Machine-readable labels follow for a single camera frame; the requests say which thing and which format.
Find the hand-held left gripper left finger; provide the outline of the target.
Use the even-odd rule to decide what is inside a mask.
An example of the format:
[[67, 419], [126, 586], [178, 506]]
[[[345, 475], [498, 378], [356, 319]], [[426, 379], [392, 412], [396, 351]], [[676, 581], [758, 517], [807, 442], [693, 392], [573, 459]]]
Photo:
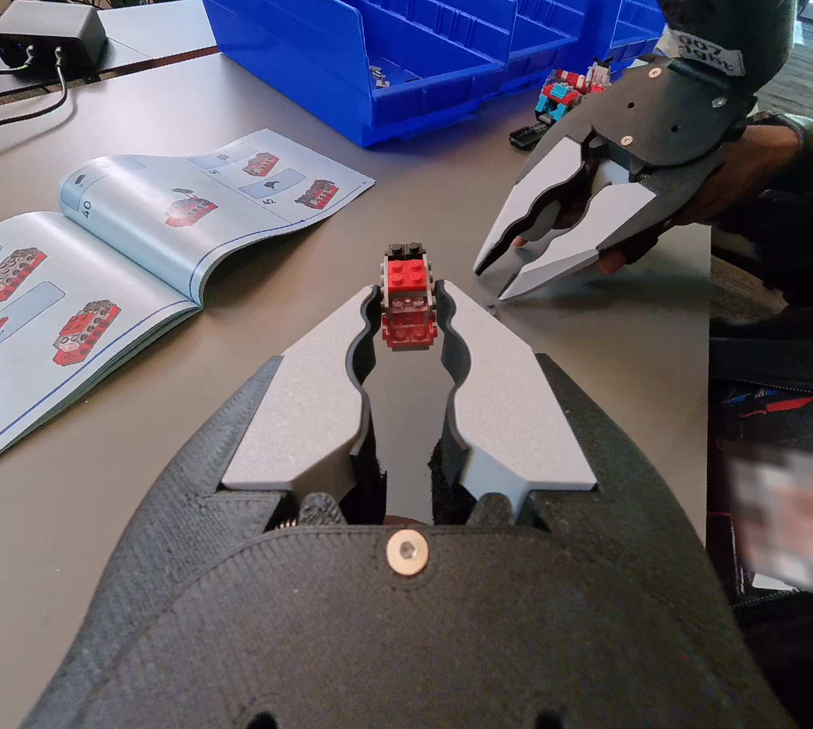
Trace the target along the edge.
[[362, 384], [376, 364], [376, 286], [364, 287], [282, 355], [222, 477], [227, 489], [281, 490], [341, 501], [371, 434]]

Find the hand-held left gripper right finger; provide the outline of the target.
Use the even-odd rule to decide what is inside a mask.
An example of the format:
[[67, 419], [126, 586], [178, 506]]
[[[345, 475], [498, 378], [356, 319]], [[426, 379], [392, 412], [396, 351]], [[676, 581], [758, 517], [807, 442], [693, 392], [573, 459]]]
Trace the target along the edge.
[[496, 492], [519, 514], [536, 490], [597, 480], [533, 349], [449, 280], [436, 283], [442, 365], [454, 386], [431, 459], [432, 515], [466, 518]]

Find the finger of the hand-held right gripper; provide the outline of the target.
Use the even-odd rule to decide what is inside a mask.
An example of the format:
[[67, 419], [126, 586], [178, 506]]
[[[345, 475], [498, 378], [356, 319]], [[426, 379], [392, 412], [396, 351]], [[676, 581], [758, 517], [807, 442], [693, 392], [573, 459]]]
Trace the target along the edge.
[[513, 187], [486, 236], [474, 273], [482, 275], [516, 237], [537, 240], [544, 236], [583, 174], [581, 144], [570, 138], [558, 141]]
[[503, 289], [500, 300], [521, 297], [594, 264], [602, 249], [662, 217], [658, 209], [662, 202], [662, 193], [643, 182], [605, 185], [571, 230], [554, 238], [539, 258], [520, 269]]

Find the red brick assembly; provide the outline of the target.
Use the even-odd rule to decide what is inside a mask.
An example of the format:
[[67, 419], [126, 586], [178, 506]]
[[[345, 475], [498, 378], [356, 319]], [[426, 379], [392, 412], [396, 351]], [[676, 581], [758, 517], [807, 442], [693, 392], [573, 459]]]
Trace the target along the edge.
[[428, 350], [437, 337], [431, 262], [420, 242], [390, 245], [381, 265], [381, 331], [397, 352]]

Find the person's right forearm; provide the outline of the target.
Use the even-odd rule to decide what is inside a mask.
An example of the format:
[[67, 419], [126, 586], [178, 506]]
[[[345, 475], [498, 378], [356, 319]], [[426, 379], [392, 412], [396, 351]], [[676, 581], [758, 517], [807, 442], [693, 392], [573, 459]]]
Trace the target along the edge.
[[768, 182], [755, 200], [746, 237], [756, 247], [767, 287], [782, 292], [791, 307], [812, 304], [812, 120], [795, 114], [760, 112], [751, 126], [787, 127], [798, 136], [795, 159]]

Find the grey desk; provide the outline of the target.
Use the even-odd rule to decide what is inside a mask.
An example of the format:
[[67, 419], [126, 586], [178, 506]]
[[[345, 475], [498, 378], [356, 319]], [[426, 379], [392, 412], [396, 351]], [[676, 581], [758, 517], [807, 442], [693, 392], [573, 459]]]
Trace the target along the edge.
[[[473, 262], [523, 155], [508, 133], [533, 94], [361, 149], [221, 54], [73, 90], [52, 118], [2, 129], [2, 218], [56, 208], [58, 184], [117, 153], [197, 155], [269, 128], [376, 181], [320, 225], [230, 257], [205, 309], [2, 457], [1, 724], [50, 681], [141, 499], [198, 428], [271, 356], [378, 275], [386, 246], [422, 242], [435, 275], [494, 302], [519, 262]], [[662, 474], [706, 532], [710, 229], [678, 226], [612, 277], [583, 271], [498, 316], [554, 360]]]

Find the person's right hand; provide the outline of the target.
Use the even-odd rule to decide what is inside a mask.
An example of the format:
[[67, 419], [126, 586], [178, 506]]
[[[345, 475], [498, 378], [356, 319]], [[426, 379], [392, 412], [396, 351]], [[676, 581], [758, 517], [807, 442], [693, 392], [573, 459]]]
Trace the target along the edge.
[[811, 119], [795, 114], [756, 114], [741, 137], [725, 145], [725, 164], [675, 216], [620, 244], [602, 249], [597, 268], [611, 275], [652, 249], [672, 226], [734, 218], [736, 206], [768, 191], [796, 194], [811, 179]]

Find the black brick plate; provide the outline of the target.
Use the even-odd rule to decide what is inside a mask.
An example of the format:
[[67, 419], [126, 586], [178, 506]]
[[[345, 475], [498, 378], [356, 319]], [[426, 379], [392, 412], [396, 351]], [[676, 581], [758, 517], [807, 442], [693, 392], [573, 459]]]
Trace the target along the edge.
[[521, 127], [509, 134], [510, 144], [523, 152], [534, 149], [538, 142], [553, 128], [553, 124], [537, 121], [532, 125]]

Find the blue red brick model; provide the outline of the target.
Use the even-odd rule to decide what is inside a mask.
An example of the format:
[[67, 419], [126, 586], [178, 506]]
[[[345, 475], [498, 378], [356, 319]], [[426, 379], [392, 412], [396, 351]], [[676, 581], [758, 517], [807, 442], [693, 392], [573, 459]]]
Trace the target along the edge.
[[592, 94], [600, 94], [611, 84], [611, 61], [595, 58], [584, 74], [561, 68], [548, 75], [535, 107], [536, 119], [549, 126]]

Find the person's dark clothing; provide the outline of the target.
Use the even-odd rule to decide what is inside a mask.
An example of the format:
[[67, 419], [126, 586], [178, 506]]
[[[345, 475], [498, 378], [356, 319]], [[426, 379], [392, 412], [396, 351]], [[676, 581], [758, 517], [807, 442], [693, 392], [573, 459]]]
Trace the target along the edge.
[[799, 727], [812, 721], [811, 308], [713, 321], [706, 549]]

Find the brick instruction booklet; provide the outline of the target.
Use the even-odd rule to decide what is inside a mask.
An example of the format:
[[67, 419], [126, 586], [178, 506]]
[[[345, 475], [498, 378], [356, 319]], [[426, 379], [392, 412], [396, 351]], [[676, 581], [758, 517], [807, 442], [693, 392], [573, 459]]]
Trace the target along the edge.
[[230, 254], [374, 183], [263, 129], [197, 157], [98, 157], [62, 181], [59, 212], [2, 221], [1, 450], [197, 314]]

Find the large blue storage bin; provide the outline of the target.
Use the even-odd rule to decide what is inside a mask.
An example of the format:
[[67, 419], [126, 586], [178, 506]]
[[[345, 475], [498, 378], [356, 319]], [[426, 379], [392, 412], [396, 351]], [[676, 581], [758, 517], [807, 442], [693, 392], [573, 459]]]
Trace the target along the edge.
[[[470, 114], [503, 83], [515, 0], [202, 0], [218, 47], [361, 147]], [[370, 66], [390, 87], [372, 87]]]

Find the black power adapter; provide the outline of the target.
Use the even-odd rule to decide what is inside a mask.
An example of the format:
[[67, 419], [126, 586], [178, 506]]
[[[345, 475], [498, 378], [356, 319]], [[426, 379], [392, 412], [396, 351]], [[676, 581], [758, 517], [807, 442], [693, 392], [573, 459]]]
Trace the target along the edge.
[[67, 72], [91, 71], [106, 45], [107, 33], [92, 6], [17, 0], [1, 16], [1, 58], [10, 68], [23, 66], [31, 47], [31, 71], [52, 72], [56, 49]]

